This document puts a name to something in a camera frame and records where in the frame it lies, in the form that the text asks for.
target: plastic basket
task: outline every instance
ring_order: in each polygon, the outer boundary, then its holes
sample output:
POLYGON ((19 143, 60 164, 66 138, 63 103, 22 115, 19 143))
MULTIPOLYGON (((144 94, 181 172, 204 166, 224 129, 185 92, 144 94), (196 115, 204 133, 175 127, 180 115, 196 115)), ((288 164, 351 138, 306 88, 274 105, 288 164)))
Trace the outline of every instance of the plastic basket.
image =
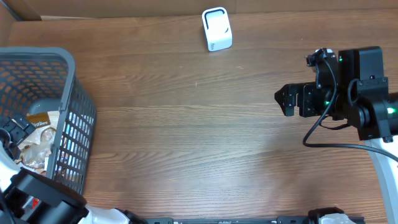
POLYGON ((61 48, 0 48, 0 116, 59 110, 46 176, 82 194, 96 123, 96 107, 61 48))

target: wooden table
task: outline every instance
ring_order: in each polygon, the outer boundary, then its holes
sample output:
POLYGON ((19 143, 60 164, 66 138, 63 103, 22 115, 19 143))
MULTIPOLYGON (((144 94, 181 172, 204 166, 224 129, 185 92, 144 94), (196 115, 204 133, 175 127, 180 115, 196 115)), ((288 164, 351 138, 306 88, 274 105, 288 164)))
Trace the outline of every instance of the wooden table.
MULTIPOLYGON (((14 24, 9 45, 69 50, 96 102, 88 202, 173 218, 270 218, 337 206, 386 222, 368 154, 302 146, 317 118, 284 117, 274 92, 314 81, 304 55, 317 48, 369 45, 383 48, 390 91, 398 91, 398 10, 230 21, 234 44, 214 53, 200 16, 14 24)), ((353 128, 318 129, 310 140, 359 143, 353 128)))

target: black cable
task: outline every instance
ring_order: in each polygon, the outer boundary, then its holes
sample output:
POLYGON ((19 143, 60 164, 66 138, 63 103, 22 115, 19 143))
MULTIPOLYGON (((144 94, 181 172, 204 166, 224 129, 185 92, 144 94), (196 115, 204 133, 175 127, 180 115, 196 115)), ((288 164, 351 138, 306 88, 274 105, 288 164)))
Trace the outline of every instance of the black cable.
POLYGON ((3 212, 8 216, 8 218, 10 219, 10 222, 12 224, 16 224, 15 223, 15 219, 14 219, 14 215, 11 213, 10 209, 7 206, 6 200, 4 199, 4 195, 2 194, 2 191, 0 189, 0 205, 2 206, 2 210, 3 212))
POLYGON ((323 121, 323 120, 321 120, 321 123, 319 124, 319 126, 321 126, 321 127, 323 127, 323 128, 326 128, 326 129, 329 129, 329 130, 333 130, 333 131, 345 129, 345 128, 348 128, 348 127, 351 126, 351 125, 349 125, 349 124, 342 124, 342 125, 340 125, 340 126, 330 128, 330 127, 327 127, 327 126, 322 125, 322 121, 323 121))
POLYGON ((369 146, 361 146, 357 144, 312 144, 312 143, 307 143, 308 138, 311 136, 311 134, 314 132, 314 130, 318 127, 318 125, 325 119, 325 116, 328 114, 331 106, 333 105, 334 101, 336 100, 336 95, 337 95, 337 83, 336 83, 336 77, 335 74, 333 73, 333 70, 331 69, 329 63, 326 60, 322 60, 329 68, 331 75, 333 77, 333 83, 334 83, 334 90, 333 90, 333 96, 331 97, 331 101, 326 108, 325 112, 319 117, 318 121, 315 122, 315 124, 312 126, 312 128, 308 131, 308 133, 304 136, 303 138, 303 145, 307 147, 345 147, 345 148, 353 148, 353 149, 362 149, 362 150, 367 150, 371 152, 376 152, 382 155, 385 155, 396 162, 398 162, 398 157, 395 155, 391 154, 390 152, 387 152, 383 149, 378 149, 375 147, 369 147, 369 146))
POLYGON ((352 101, 352 99, 351 99, 351 89, 352 89, 354 83, 355 83, 355 82, 358 82, 358 81, 359 81, 359 79, 354 78, 354 79, 351 80, 350 83, 348 84, 348 88, 347 88, 347 97, 348 97, 348 103, 349 103, 350 106, 354 106, 353 103, 355 103, 356 100, 357 100, 357 99, 355 99, 354 101, 352 101))

